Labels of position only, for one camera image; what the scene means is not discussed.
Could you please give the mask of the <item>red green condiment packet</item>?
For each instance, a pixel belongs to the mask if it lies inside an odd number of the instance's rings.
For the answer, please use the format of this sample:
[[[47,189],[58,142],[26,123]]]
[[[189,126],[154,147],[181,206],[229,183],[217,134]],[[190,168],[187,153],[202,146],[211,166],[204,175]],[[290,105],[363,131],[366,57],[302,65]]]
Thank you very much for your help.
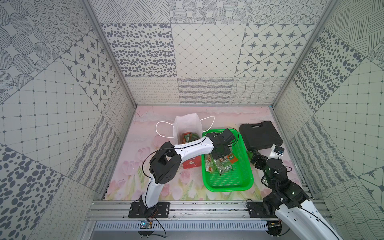
[[[183,133],[181,136],[182,144],[190,143],[199,139],[199,135],[192,132]]]

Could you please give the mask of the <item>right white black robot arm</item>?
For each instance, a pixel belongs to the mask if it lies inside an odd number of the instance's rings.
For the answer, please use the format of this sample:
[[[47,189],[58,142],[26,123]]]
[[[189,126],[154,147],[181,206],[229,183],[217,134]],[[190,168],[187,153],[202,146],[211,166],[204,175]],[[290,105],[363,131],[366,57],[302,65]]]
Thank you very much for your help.
[[[283,154],[284,148],[276,145],[268,156],[251,152],[251,164],[264,173],[261,182],[272,191],[263,198],[265,214],[282,220],[301,240],[341,240],[307,193],[289,179],[292,168],[283,164]]]

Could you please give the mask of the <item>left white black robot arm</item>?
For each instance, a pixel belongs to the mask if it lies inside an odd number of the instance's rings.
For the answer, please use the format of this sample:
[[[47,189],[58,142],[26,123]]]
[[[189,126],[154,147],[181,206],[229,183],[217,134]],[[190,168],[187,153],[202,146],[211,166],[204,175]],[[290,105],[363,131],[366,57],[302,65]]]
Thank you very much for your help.
[[[159,150],[148,156],[150,179],[147,190],[142,194],[140,201],[146,209],[153,209],[159,202],[159,197],[164,185],[170,182],[176,175],[180,165],[192,158],[201,155],[211,155],[218,159],[231,153],[230,148],[237,142],[229,128],[217,133],[207,133],[204,137],[195,141],[173,145],[164,143]]]

